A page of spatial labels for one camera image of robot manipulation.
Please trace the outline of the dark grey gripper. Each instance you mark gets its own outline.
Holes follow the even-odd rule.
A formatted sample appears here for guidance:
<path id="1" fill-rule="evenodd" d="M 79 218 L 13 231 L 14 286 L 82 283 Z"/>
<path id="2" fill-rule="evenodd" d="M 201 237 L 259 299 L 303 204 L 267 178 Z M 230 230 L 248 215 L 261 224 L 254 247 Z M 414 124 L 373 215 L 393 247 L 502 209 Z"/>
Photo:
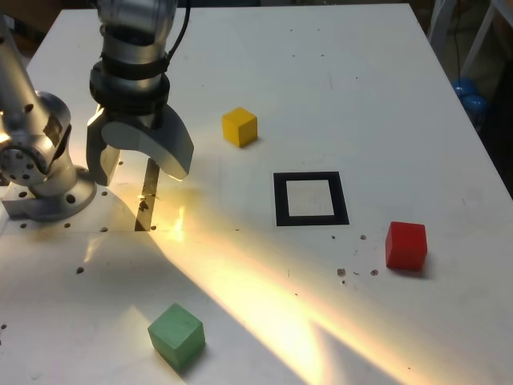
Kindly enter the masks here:
<path id="1" fill-rule="evenodd" d="M 111 183 L 120 150 L 141 152 L 182 181 L 189 174 L 194 145 L 184 122 L 168 105 L 136 115 L 99 104 L 87 122 L 87 167 L 96 184 Z"/>

